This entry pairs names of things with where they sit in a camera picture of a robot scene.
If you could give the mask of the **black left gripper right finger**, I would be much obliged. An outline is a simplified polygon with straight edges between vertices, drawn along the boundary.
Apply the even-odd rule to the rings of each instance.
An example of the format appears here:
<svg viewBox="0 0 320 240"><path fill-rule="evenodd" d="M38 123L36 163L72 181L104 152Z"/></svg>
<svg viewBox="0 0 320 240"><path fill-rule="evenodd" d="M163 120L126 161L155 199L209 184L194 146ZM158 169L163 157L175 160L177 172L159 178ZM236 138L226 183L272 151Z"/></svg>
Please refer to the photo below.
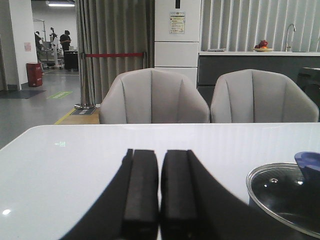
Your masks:
<svg viewBox="0 0 320 240"><path fill-rule="evenodd" d="M161 172L164 240L312 240L248 206L224 188L191 150L168 150Z"/></svg>

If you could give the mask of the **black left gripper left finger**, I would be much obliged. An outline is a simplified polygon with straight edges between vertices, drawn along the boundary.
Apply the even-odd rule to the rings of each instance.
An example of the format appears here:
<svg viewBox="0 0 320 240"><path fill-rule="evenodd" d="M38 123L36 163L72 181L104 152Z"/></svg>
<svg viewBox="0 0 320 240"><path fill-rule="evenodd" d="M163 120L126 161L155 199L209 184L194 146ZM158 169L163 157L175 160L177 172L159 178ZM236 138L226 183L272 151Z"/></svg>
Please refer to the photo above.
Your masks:
<svg viewBox="0 0 320 240"><path fill-rule="evenodd" d="M64 240L155 240L159 170L154 151L128 149L104 191Z"/></svg>

